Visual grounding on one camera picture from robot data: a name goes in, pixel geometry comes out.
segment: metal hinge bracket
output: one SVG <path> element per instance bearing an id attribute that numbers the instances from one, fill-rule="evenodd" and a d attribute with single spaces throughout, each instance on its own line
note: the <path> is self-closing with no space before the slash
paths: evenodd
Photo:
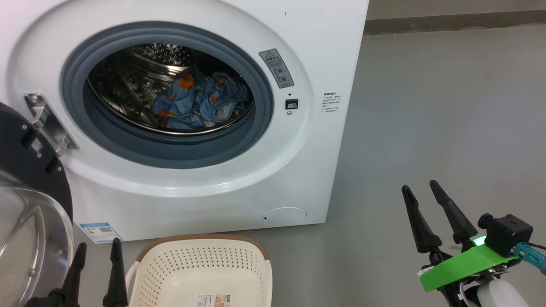
<path id="1" fill-rule="evenodd" d="M 57 157 L 64 155 L 69 149 L 78 149 L 74 139 L 68 134 L 61 125 L 55 114 L 51 111 L 49 103 L 40 93 L 30 93 L 25 95 L 25 102 L 30 110 L 33 119 L 32 126 L 40 130 L 48 142 L 55 149 Z"/>

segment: laundry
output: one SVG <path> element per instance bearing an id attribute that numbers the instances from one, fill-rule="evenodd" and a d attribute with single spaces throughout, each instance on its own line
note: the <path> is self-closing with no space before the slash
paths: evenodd
<path id="1" fill-rule="evenodd" d="M 240 116 L 248 99 L 247 87 L 226 73 L 216 72 L 209 78 L 192 66 L 157 95 L 152 111 L 164 128 L 194 130 Z"/>
<path id="2" fill-rule="evenodd" d="M 246 86 L 222 72 L 213 73 L 195 99 L 195 103 L 200 106 L 201 116 L 215 123 L 229 120 L 235 107 L 246 101 Z"/>

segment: washing machine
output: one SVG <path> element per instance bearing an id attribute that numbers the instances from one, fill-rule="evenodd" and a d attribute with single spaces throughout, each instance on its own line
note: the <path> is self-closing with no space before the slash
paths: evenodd
<path id="1" fill-rule="evenodd" d="M 0 102 L 31 127 L 1 133 L 44 136 L 21 144 L 95 242 L 327 219 L 367 0 L 2 8 Z"/>

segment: barcode sticker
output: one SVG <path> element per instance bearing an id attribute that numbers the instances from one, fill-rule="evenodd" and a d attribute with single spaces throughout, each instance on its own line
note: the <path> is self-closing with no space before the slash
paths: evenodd
<path id="1" fill-rule="evenodd" d="M 196 307 L 230 307 L 231 294 L 197 294 Z"/>
<path id="2" fill-rule="evenodd" d="M 108 223 L 80 224 L 80 227 L 95 243 L 111 243 L 114 238 L 122 240 Z"/>

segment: perforated basket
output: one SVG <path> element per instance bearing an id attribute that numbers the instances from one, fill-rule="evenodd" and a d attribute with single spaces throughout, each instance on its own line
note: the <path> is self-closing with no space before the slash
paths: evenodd
<path id="1" fill-rule="evenodd" d="M 158 240 L 127 275 L 130 307 L 270 307 L 272 275 L 260 243 L 238 235 Z"/>

